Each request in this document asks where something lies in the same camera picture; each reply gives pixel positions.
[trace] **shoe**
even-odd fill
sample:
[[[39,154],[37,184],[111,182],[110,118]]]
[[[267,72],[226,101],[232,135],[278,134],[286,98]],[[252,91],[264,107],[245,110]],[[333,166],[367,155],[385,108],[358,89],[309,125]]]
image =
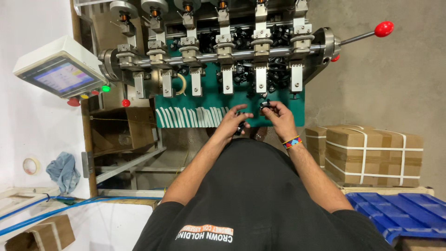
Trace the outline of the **shoe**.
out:
[[[251,128],[250,138],[257,141],[263,142],[265,140],[266,134],[268,133],[268,127],[254,127]]]

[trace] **man's right hand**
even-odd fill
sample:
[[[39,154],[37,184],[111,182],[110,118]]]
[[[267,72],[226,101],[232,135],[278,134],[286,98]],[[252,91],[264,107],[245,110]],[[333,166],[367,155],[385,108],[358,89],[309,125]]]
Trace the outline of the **man's right hand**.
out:
[[[298,136],[294,124],[293,113],[280,101],[270,101],[271,109],[263,108],[263,113],[273,123],[277,135],[282,142],[291,140]]]

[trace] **yellow wire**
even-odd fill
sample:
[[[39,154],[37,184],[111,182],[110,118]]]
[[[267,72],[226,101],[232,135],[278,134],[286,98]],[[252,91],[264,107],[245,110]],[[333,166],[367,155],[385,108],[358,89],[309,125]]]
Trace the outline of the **yellow wire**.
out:
[[[94,117],[93,119],[97,119],[97,120],[118,120],[118,121],[128,121],[128,122],[145,123],[145,124],[156,125],[155,123],[152,123],[152,122],[142,122],[142,121],[134,121],[134,120],[127,120],[127,119],[117,119],[117,118],[96,118],[96,117]]]
[[[184,161],[183,161],[183,166],[186,164],[186,159],[187,159],[188,155],[189,155],[189,150],[187,150],[186,157],[184,158]],[[175,176],[173,177],[172,181],[177,177],[177,174],[178,174],[178,171],[180,170],[180,168],[181,168],[181,166],[178,167],[177,172],[175,173]]]

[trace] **red ball knob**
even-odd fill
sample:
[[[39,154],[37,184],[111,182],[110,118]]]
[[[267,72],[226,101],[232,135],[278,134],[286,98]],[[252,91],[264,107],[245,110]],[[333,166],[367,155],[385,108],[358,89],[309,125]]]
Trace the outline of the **red ball knob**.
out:
[[[122,103],[123,107],[129,107],[130,106],[130,100],[128,100],[128,99],[123,99],[121,103]]]
[[[391,21],[384,21],[378,24],[375,28],[375,35],[379,38],[388,36],[393,31],[393,23]]]
[[[337,55],[336,58],[334,58],[334,59],[332,59],[332,60],[330,60],[330,61],[332,61],[332,62],[336,62],[336,61],[338,61],[338,60],[339,60],[339,56],[340,56],[340,55]]]
[[[81,103],[79,103],[79,99],[76,97],[70,98],[66,103],[71,106],[80,106],[81,105]]]

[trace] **masking tape roll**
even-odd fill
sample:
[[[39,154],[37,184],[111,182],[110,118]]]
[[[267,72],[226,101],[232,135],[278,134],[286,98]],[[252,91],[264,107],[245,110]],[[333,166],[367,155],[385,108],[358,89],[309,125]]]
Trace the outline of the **masking tape roll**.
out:
[[[34,175],[40,170],[40,162],[36,158],[28,157],[23,160],[23,170],[29,175]]]

